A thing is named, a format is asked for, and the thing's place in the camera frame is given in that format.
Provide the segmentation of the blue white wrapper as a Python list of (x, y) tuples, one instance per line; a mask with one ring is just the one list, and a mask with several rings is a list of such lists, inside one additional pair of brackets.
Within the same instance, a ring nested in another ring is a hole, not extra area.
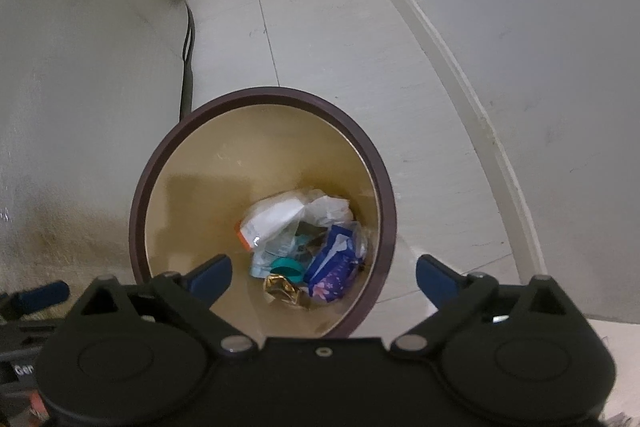
[(250, 276), (255, 279), (264, 279), (270, 273), (273, 262), (280, 259), (296, 259), (297, 255), (295, 233), (283, 230), (254, 251), (250, 264)]

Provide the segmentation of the shiny brown candy wrapper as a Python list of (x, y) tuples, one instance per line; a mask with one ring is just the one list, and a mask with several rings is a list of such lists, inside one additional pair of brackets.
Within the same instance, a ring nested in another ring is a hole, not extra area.
[(307, 309), (310, 299), (305, 288), (291, 282), (281, 274), (269, 274), (262, 283), (262, 289), (270, 301), (280, 301), (293, 308)]

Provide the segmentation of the blue purple snack packet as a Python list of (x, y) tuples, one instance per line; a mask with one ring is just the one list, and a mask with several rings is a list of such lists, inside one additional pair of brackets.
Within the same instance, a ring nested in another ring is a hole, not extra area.
[(341, 300), (363, 266), (367, 246), (358, 221), (331, 225), (303, 277), (309, 297), (317, 303)]

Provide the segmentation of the teal round lid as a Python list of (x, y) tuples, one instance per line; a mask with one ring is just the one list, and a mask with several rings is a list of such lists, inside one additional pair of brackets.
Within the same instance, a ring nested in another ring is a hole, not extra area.
[(301, 284), (306, 273), (305, 265), (295, 259), (280, 257), (271, 263), (270, 274), (281, 275), (293, 284)]

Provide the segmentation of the brown round trash bin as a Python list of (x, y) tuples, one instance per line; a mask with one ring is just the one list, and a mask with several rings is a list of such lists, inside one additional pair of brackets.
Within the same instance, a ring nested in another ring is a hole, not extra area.
[(394, 257), (390, 176), (359, 124), (304, 91), (234, 91), (183, 118), (132, 202), (134, 277), (219, 254), (232, 281), (213, 311), (257, 340), (352, 335)]

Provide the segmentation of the clear plastic bag orange strip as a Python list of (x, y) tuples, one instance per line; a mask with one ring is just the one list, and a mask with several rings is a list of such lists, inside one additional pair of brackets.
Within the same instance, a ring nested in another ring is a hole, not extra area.
[(295, 213), (300, 208), (299, 202), (281, 196), (256, 202), (240, 221), (236, 236), (245, 249), (254, 251), (294, 221)]

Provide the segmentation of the white crumpled tissue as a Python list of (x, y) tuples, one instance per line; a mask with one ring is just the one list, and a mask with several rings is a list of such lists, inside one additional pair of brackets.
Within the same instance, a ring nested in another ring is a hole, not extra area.
[(295, 222), (305, 222), (318, 228), (329, 228), (337, 223), (354, 220), (348, 199), (331, 196), (318, 188), (287, 191), (282, 193), (281, 197), (299, 202), (302, 206), (295, 213)]

